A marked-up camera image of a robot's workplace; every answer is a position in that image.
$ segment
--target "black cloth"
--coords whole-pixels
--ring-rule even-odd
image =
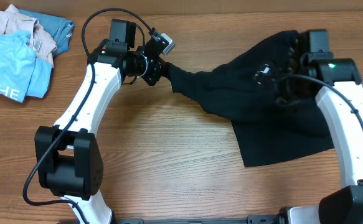
[[[197,101],[211,114],[232,121],[245,167],[264,166],[333,148],[324,116],[314,99],[294,107],[275,105],[272,85],[253,76],[264,61],[290,66],[295,30],[275,34],[212,72],[189,73],[168,64],[172,90]]]

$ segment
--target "folded clothes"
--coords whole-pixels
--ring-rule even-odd
[[[44,27],[44,30],[51,34],[58,47],[54,52],[54,56],[69,50],[69,40],[73,30],[72,21],[23,9],[20,9],[19,12],[30,17],[38,18],[40,24]]]
[[[50,81],[52,67],[27,46],[30,37],[25,30],[0,35],[0,94],[18,102],[43,97]]]
[[[15,6],[10,5],[5,12],[0,11],[0,34],[12,34],[17,30],[28,31],[29,47],[37,52],[38,57],[54,66],[52,52],[57,49],[54,39],[36,18],[18,13]]]
[[[212,72],[186,72],[168,64],[172,90],[197,101],[212,114],[232,121],[245,167],[264,166],[333,148],[328,125],[315,100],[290,108],[275,104],[272,85],[253,77],[266,60],[290,66],[298,32],[280,32]]]

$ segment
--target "black cable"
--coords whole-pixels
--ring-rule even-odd
[[[133,80],[131,82],[124,83],[124,85],[132,85],[132,84],[134,84],[137,81],[137,79],[138,79],[138,76],[134,76],[134,78],[133,78]]]
[[[306,59],[306,57],[308,56],[309,52],[305,52],[303,53],[300,58],[299,58],[299,64],[300,64],[300,67],[303,68],[303,64],[304,64],[304,60]]]
[[[92,80],[90,82],[90,86],[88,87],[88,90],[86,92],[86,95],[84,96],[82,102],[79,104],[79,107],[76,109],[75,114],[72,115],[72,117],[70,118],[70,121],[68,122],[68,124],[63,128],[63,130],[61,130],[61,132],[59,133],[59,135],[54,139],[54,141],[51,143],[51,145],[47,148],[46,152],[43,154],[43,156],[39,159],[39,161],[36,163],[36,165],[34,166],[34,168],[32,169],[32,171],[30,172],[29,176],[27,177],[25,184],[24,184],[24,189],[22,191],[22,196],[25,200],[26,203],[28,203],[29,205],[33,205],[33,206],[42,206],[42,205],[52,205],[55,203],[69,203],[72,204],[73,207],[76,208],[76,210],[79,212],[80,214],[80,218],[82,219],[82,221],[86,224],[89,224],[89,222],[87,222],[84,213],[82,211],[82,209],[78,206],[78,204],[76,202],[74,202],[73,200],[51,200],[51,201],[47,201],[47,202],[33,202],[31,201],[28,197],[27,197],[27,189],[29,187],[29,184],[31,183],[31,180],[33,179],[33,176],[35,175],[35,173],[37,172],[37,170],[39,169],[39,167],[41,166],[41,164],[43,163],[44,159],[47,157],[47,155],[58,146],[61,138],[64,136],[64,134],[66,133],[66,131],[69,129],[69,127],[72,125],[72,123],[76,120],[77,115],[79,114],[79,112],[82,110],[83,105],[86,103],[88,96],[90,95],[94,83],[95,83],[95,68],[94,68],[94,64],[92,63],[92,61],[90,61],[90,53],[88,52],[87,49],[87,45],[85,42],[85,29],[87,24],[90,22],[90,20],[92,20],[96,15],[101,14],[103,12],[108,12],[108,11],[121,11],[121,12],[126,12],[128,14],[131,14],[132,16],[135,16],[135,18],[137,18],[138,20],[140,20],[147,28],[148,30],[151,32],[152,29],[147,25],[147,23],[145,23],[145,21],[142,20],[142,18],[140,18],[138,15],[136,15],[135,13],[126,10],[126,9],[121,9],[121,8],[109,8],[109,9],[102,9],[96,13],[94,13],[93,15],[91,15],[86,22],[83,25],[82,28],[82,43],[83,43],[83,47],[86,51],[87,57],[88,57],[88,63],[91,65],[92,67]],[[142,28],[137,25],[137,28],[141,31],[142,35],[143,35],[143,50],[145,48],[145,36],[144,36],[144,32],[142,30]]]
[[[63,130],[61,130],[60,134],[55,138],[55,140],[51,143],[51,145],[47,148],[46,152],[43,154],[43,156],[39,159],[39,161],[37,162],[37,164],[34,166],[34,168],[32,169],[32,172],[29,174],[29,176],[26,179],[25,185],[24,185],[24,190],[22,192],[22,196],[24,197],[24,200],[26,203],[28,203],[29,205],[33,205],[33,206],[42,206],[42,205],[52,205],[55,203],[69,203],[72,204],[77,211],[80,214],[80,217],[82,218],[83,222],[88,224],[82,209],[78,206],[78,204],[76,202],[74,202],[73,200],[51,200],[51,201],[47,201],[47,202],[33,202],[31,200],[29,200],[29,198],[27,197],[27,188],[29,187],[29,184],[31,183],[31,180],[33,178],[33,176],[35,175],[35,173],[37,172],[38,168],[40,167],[40,165],[43,163],[44,159],[47,157],[47,155],[58,146],[59,141],[61,140],[62,136],[66,133],[66,131],[69,129],[69,127],[72,125],[72,123],[76,120],[77,115],[79,114],[79,112],[82,110],[83,105],[86,103],[88,96],[90,95],[93,86],[94,86],[94,82],[95,82],[95,68],[94,68],[94,64],[90,64],[92,67],[92,80],[90,82],[90,86],[88,87],[88,90],[86,92],[86,95],[84,96],[82,102],[80,103],[79,107],[76,109],[75,114],[72,115],[72,117],[70,118],[70,121],[68,122],[68,124],[63,128]]]
[[[337,89],[333,88],[331,85],[327,84],[326,82],[323,82],[321,80],[318,80],[316,78],[312,78],[306,75],[299,75],[299,74],[293,74],[293,75],[288,75],[284,78],[282,78],[280,81],[282,80],[286,80],[288,78],[298,78],[298,79],[302,79],[302,80],[307,80],[313,83],[317,83],[321,86],[326,86],[328,87],[330,90],[332,90],[333,92],[335,92],[340,98],[343,99],[343,101],[345,101],[347,103],[347,105],[350,106],[352,113],[354,113],[358,119],[358,122],[360,123],[360,126],[362,128],[362,132],[363,132],[363,120],[359,114],[359,111],[356,109],[356,107],[354,107],[354,105],[350,102],[349,99],[347,99],[340,91],[338,91]]]
[[[144,52],[144,50],[145,50],[145,34],[144,34],[144,31],[143,31],[143,29],[138,25],[138,24],[136,24],[136,27],[139,29],[139,31],[141,31],[141,35],[143,36],[143,46],[141,47],[141,49],[138,51],[138,52],[136,52],[137,54],[140,54],[140,55],[142,55],[143,54],[143,52]]]
[[[109,12],[109,11],[120,11],[120,12],[125,12],[125,13],[128,13],[132,16],[134,16],[135,18],[137,18],[142,24],[144,24],[144,26],[151,32],[152,29],[148,26],[148,24],[142,19],[140,18],[137,14],[127,10],[127,9],[121,9],[121,8],[108,8],[108,9],[102,9],[102,10],[99,10],[98,12],[92,14],[87,20],[86,22],[84,23],[83,25],[83,29],[82,29],[82,42],[83,42],[83,47],[84,47],[84,51],[86,51],[86,54],[88,55],[88,49],[87,49],[87,45],[86,45],[86,42],[85,42],[85,29],[86,29],[86,26],[87,24],[90,22],[90,20],[92,20],[95,16],[103,13],[103,12]]]

